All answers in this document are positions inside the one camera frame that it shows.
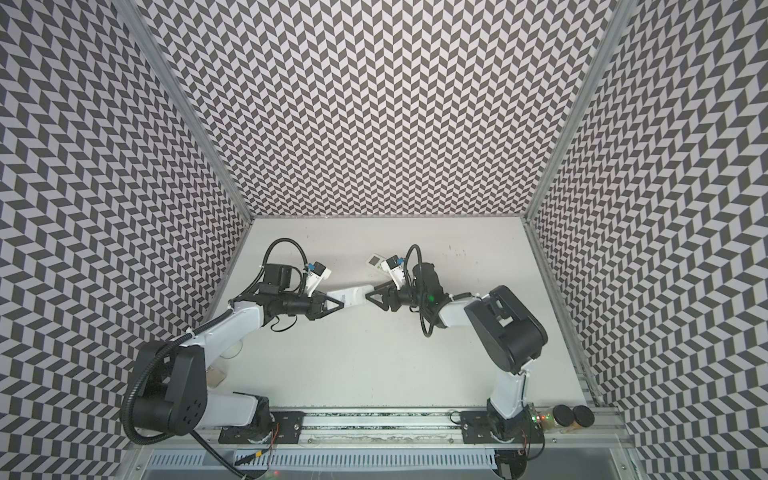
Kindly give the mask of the small white remote control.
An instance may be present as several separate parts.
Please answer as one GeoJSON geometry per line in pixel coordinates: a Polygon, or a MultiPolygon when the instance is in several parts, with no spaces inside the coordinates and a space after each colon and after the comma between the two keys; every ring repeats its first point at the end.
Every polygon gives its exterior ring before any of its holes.
{"type": "Polygon", "coordinates": [[[366,295],[373,292],[373,285],[361,285],[330,291],[327,295],[344,304],[345,308],[363,305],[366,303],[366,295]]]}

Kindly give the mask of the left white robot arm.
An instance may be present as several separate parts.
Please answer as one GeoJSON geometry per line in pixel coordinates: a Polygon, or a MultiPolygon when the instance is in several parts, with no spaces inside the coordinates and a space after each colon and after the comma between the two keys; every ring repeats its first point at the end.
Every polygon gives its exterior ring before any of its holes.
{"type": "Polygon", "coordinates": [[[275,421],[267,398],[211,392],[207,372],[245,336],[281,315],[316,320],[343,309],[342,301],[317,289],[330,276],[329,268],[307,264],[296,289],[290,287],[293,270],[263,265],[223,314],[171,341],[140,348],[119,413],[133,443],[150,445],[200,428],[240,429],[256,442],[272,434],[275,421]]]}

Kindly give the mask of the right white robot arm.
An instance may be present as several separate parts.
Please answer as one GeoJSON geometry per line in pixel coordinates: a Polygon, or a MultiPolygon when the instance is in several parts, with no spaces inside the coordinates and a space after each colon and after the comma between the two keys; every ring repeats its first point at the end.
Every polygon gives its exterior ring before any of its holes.
{"type": "Polygon", "coordinates": [[[527,401],[529,365],[548,343],[548,334],[524,303],[505,286],[485,295],[447,293],[431,263],[415,266],[400,282],[392,279],[365,294],[367,301],[384,311],[402,307],[419,314],[422,333],[436,329],[470,327],[497,368],[496,381],[486,403],[492,437],[508,443],[532,438],[527,401]]]}

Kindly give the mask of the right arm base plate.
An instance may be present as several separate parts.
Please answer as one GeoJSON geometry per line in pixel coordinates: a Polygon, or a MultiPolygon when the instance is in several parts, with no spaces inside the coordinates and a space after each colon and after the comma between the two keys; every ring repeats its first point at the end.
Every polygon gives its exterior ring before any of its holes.
{"type": "Polygon", "coordinates": [[[536,420],[536,415],[529,409],[510,419],[485,410],[459,412],[459,427],[465,444],[542,444],[544,435],[536,420]]]}

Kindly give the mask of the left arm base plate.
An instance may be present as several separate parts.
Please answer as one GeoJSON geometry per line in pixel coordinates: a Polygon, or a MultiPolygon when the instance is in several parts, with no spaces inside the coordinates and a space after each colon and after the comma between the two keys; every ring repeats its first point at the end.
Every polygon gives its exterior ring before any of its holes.
{"type": "Polygon", "coordinates": [[[251,425],[223,427],[218,443],[221,445],[294,445],[299,443],[305,413],[298,410],[272,412],[258,417],[251,425]]]}

